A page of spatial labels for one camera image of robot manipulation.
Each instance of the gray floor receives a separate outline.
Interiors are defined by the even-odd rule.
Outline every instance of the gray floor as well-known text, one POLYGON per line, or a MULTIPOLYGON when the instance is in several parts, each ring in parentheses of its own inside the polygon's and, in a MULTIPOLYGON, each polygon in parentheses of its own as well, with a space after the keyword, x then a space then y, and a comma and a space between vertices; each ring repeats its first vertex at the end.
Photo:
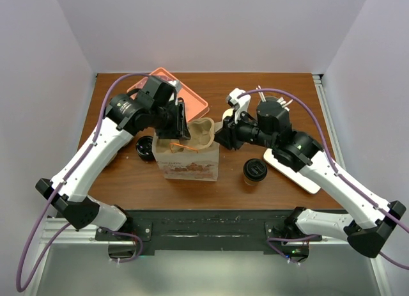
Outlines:
POLYGON ((278 255, 158 251, 108 262, 106 245, 54 245, 38 295, 379 295, 370 261, 348 245, 311 246, 298 267, 278 255))

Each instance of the black cup lid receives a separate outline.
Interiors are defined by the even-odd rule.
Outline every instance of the black cup lid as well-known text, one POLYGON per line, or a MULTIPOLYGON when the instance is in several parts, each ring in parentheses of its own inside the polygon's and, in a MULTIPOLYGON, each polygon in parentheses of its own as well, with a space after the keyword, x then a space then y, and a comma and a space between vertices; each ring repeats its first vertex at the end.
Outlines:
POLYGON ((267 165, 262 160, 250 159, 244 164, 243 173, 251 181, 262 181, 267 175, 267 165))
POLYGON ((152 136, 142 136, 136 142, 136 152, 142 160, 155 160, 152 153, 152 141, 152 136))

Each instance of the paper bag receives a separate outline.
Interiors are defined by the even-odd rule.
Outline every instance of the paper bag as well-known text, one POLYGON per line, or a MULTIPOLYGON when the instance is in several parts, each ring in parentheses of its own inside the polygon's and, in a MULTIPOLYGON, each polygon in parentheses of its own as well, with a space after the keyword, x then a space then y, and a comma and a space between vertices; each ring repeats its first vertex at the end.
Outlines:
POLYGON ((158 139, 152 152, 167 179, 217 181, 219 144, 214 140, 214 121, 200 118, 188 123, 191 139, 158 139))

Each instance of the gray wall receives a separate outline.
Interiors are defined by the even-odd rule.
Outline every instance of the gray wall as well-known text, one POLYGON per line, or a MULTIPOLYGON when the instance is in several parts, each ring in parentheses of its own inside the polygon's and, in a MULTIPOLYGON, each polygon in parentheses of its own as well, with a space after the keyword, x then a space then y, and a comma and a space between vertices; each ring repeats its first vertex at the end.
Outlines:
MULTIPOLYGON (((324 75, 346 168, 389 201, 409 206, 409 0, 367 0, 324 75)), ((409 214, 404 217, 409 224, 409 214)), ((409 265, 409 237, 397 228, 385 252, 409 265)), ((385 262, 395 295, 409 273, 385 262)))
POLYGON ((58 0, 96 72, 323 73, 365 0, 58 0))
POLYGON ((93 73, 56 0, 0 0, 0 18, 0 295, 9 296, 45 203, 35 183, 75 151, 93 73))

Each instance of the robotic arm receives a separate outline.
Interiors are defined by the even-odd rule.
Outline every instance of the robotic arm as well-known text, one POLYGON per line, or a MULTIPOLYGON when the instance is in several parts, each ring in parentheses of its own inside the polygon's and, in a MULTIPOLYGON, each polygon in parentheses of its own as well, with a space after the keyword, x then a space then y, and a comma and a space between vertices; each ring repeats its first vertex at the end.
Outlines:
POLYGON ((317 183, 348 212, 339 215, 297 207, 284 223, 286 234, 290 237, 318 234, 338 238, 348 241, 364 256, 376 257, 396 226, 379 208, 400 219, 406 211, 405 206, 399 201, 389 203, 377 196, 336 163, 338 174, 335 174, 319 142, 305 132, 294 130, 288 110, 277 101, 260 102, 256 109, 257 118, 253 118, 247 112, 250 95, 239 97, 242 93, 244 91, 235 89, 228 96, 233 115, 223 119, 215 141, 229 150, 237 150, 244 143, 272 149, 273 156, 281 164, 317 183), (338 175, 343 175, 358 187, 379 208, 360 196, 338 175))
POLYGON ((36 189, 48 199, 62 183, 52 200, 54 208, 76 229, 89 224, 113 231, 133 231, 132 218, 118 206, 110 206, 88 196, 89 188, 104 167, 128 144, 135 135, 153 127, 162 139, 190 139, 185 117, 185 104, 178 99, 179 81, 165 82, 151 76, 141 90, 115 96, 105 110, 98 139, 93 143, 95 130, 73 159, 51 180, 40 179, 36 189), (137 92, 135 100, 130 96, 137 92), (90 144, 88 156, 64 180, 90 144))

